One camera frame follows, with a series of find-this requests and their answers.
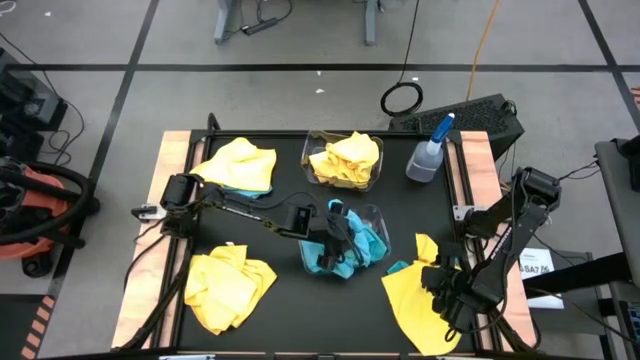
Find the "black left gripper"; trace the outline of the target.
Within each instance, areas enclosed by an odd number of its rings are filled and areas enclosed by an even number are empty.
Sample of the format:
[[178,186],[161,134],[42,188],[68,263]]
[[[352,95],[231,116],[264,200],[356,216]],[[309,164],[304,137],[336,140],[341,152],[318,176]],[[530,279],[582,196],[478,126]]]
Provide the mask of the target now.
[[[312,218],[312,241],[324,244],[336,253],[340,265],[353,264],[354,235],[348,218],[342,213],[329,212]],[[324,252],[318,256],[322,270],[334,269],[334,255]]]

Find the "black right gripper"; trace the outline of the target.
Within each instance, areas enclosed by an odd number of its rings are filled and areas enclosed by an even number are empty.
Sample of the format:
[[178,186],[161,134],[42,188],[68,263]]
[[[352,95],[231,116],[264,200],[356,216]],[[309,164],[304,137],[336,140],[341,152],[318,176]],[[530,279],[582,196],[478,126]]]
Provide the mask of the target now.
[[[455,242],[444,242],[438,245],[436,264],[441,268],[456,269],[461,257],[461,246]],[[478,310],[477,300],[471,292],[468,276],[461,271],[452,272],[443,284],[443,270],[437,267],[423,267],[421,272],[422,287],[435,298],[443,290],[443,310],[440,317],[451,328],[470,330]]]

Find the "light blue microfiber towel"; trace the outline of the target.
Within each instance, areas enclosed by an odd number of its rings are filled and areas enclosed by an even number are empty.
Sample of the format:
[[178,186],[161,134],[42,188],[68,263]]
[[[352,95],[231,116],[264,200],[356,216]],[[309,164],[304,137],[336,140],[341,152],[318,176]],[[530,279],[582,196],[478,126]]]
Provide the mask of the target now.
[[229,186],[223,186],[223,189],[232,193],[236,193],[245,197],[252,198],[252,199],[258,199],[262,196],[269,195],[273,190],[272,187],[269,187],[269,189],[265,191],[256,191],[256,190],[238,189],[238,188],[233,188]]
[[353,210],[339,199],[312,221],[308,240],[298,242],[304,268],[313,275],[349,279],[357,268],[383,260],[391,251],[384,220],[373,205]]

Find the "yellow microfiber towel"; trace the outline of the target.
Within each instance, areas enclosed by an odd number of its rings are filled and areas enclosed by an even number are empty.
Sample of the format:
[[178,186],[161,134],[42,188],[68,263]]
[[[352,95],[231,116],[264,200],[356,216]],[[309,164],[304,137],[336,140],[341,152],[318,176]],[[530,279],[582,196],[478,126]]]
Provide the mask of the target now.
[[277,280],[266,262],[247,254],[245,245],[226,244],[190,261],[184,304],[214,335],[240,327]]
[[401,331],[423,356],[444,355],[458,345],[461,335],[445,339],[449,325],[432,309],[434,296],[422,287],[423,267],[432,267],[437,244],[427,235],[416,233],[416,258],[399,272],[381,278],[391,309]]
[[328,142],[308,157],[313,175],[320,183],[336,187],[365,189],[380,160],[380,146],[369,135],[354,131],[349,137]]
[[277,161],[275,149],[261,149],[247,138],[238,137],[220,147],[213,157],[190,173],[206,182],[233,189],[267,192]]

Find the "white paper label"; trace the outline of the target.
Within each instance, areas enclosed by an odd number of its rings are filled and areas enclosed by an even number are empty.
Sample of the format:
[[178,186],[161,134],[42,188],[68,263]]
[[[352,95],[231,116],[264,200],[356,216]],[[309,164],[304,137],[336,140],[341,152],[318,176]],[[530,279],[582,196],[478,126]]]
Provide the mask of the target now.
[[[525,248],[519,256],[519,267],[523,280],[554,271],[548,249]],[[532,298],[527,302],[528,306],[534,309],[562,310],[564,308],[559,295]]]

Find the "translucent spray bottle blue nozzle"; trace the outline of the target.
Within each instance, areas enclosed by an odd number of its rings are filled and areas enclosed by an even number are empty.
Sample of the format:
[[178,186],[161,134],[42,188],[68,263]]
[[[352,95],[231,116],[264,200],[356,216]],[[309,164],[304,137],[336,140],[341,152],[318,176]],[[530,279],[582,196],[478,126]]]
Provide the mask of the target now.
[[443,143],[455,120],[454,113],[447,116],[436,127],[428,141],[419,142],[405,169],[405,175],[416,182],[429,183],[433,180],[444,159]]

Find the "wooden table side board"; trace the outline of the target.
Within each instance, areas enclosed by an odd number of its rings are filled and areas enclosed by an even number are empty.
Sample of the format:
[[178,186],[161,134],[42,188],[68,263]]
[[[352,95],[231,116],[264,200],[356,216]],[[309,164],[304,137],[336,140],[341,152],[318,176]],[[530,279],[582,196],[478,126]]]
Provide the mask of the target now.
[[[502,197],[502,193],[488,135],[486,132],[463,131],[461,140],[473,203],[489,207]],[[536,343],[518,262],[514,263],[507,275],[504,319],[524,343],[529,346]]]
[[[172,174],[190,170],[201,162],[204,143],[194,131],[166,131],[157,152],[146,202],[157,204]],[[187,241],[162,238],[153,222],[142,224],[134,248],[136,264],[127,277],[113,348],[129,341],[143,325],[158,300],[179,272]]]

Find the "black stand beam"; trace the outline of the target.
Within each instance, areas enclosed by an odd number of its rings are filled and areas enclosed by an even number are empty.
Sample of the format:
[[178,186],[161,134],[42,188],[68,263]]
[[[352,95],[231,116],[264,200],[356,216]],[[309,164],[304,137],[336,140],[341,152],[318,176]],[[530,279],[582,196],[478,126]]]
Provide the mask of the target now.
[[640,286],[640,260],[630,259],[620,252],[526,279],[523,285],[527,297],[535,298],[615,281],[632,282]]

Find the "black perforated computer case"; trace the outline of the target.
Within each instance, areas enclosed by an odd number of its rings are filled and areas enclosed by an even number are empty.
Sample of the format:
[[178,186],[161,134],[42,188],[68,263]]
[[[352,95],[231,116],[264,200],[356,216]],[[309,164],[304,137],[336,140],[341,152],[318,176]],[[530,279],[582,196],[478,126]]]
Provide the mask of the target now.
[[494,160],[498,160],[524,134],[524,128],[517,119],[515,103],[502,94],[396,117],[390,121],[389,129],[431,133],[449,113],[455,115],[455,131],[487,133]]

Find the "device with blue buttons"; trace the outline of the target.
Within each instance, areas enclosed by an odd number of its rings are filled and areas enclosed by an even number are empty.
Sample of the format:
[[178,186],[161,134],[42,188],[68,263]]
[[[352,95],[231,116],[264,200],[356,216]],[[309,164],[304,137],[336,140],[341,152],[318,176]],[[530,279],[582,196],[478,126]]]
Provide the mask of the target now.
[[629,337],[640,345],[640,303],[622,301],[620,307]]

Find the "grey desk leg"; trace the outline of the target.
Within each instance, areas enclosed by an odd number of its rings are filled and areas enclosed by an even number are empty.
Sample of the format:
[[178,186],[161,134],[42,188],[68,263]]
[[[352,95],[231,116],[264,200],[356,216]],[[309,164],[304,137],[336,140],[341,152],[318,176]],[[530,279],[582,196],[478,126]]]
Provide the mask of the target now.
[[217,0],[218,12],[214,27],[214,42],[216,45],[223,44],[232,36],[232,31],[228,29],[228,25],[231,22],[233,10],[236,8],[235,3],[236,0]]
[[364,43],[366,46],[373,46],[376,44],[376,0],[364,0],[365,3],[365,37]]

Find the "black power strip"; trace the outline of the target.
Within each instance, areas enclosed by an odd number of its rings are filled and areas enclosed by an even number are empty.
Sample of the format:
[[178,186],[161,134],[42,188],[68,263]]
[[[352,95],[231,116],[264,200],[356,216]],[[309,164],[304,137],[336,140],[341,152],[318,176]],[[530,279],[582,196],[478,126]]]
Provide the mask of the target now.
[[251,36],[277,25],[278,22],[279,20],[277,18],[270,18],[268,20],[261,21],[255,25],[246,25],[241,28],[241,31],[245,35]]

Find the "orange and black vacuum cleaner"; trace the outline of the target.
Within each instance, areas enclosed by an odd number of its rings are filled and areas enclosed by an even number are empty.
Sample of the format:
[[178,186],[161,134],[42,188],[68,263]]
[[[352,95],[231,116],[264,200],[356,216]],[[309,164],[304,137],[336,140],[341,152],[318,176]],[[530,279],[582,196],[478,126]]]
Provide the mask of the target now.
[[92,191],[92,182],[76,171],[0,157],[0,260],[19,259],[31,278],[47,275],[55,245],[86,245],[70,227],[99,212]]

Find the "black floor mat orange stripes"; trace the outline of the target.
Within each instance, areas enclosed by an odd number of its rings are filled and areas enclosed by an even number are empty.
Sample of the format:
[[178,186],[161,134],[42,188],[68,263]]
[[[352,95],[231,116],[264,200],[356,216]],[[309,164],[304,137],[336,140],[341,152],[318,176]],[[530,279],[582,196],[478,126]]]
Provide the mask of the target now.
[[0,360],[36,360],[56,299],[0,294]]

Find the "black equipment boxes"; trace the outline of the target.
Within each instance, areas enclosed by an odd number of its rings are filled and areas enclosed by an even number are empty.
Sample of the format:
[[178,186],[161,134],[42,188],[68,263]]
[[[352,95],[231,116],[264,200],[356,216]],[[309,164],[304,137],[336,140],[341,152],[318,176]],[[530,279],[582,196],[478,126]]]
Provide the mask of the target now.
[[35,161],[41,132],[57,131],[68,105],[32,73],[8,69],[16,63],[0,47],[0,157]]

